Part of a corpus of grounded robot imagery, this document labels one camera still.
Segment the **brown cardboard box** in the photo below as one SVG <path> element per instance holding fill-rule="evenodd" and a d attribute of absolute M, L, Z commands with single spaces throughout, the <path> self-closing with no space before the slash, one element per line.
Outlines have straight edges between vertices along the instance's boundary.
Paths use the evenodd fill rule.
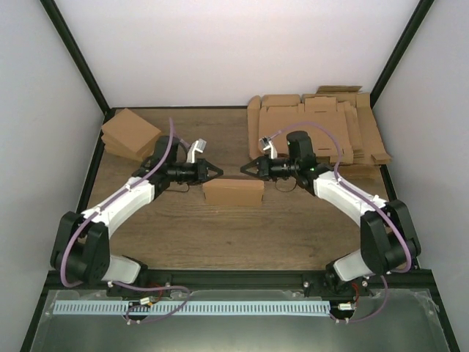
<path fill-rule="evenodd" d="M 202 186 L 209 205 L 259 207 L 265 192 L 261 180 L 217 178 Z"/>

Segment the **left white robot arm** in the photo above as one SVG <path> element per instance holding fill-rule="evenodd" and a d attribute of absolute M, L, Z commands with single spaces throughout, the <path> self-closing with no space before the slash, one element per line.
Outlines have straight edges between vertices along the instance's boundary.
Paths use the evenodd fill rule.
<path fill-rule="evenodd" d="M 220 177 L 222 169 L 198 155 L 206 141 L 197 139 L 185 147 L 185 161 L 177 155 L 182 141 L 162 136 L 153 154 L 146 157 L 126 183 L 111 196 L 81 213 L 72 211 L 59 222 L 51 265 L 65 287 L 96 282 L 121 283 L 133 296 L 149 290 L 142 263 L 110 253 L 110 239 L 134 213 L 155 201 L 173 183 L 197 186 Z"/>

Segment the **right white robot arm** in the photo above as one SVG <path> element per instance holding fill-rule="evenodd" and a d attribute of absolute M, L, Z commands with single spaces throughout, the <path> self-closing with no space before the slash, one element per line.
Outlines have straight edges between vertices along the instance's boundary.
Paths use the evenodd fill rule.
<path fill-rule="evenodd" d="M 281 158 L 272 138 L 262 138 L 263 155 L 240 171 L 263 181 L 292 177 L 297 186 L 332 204 L 358 225 L 359 249 L 326 266 L 328 291 L 340 296 L 360 277 L 409 271 L 421 245 L 406 204 L 368 194 L 345 180 L 337 167 L 321 164 L 307 132 L 290 132 L 286 140 L 288 153 Z"/>

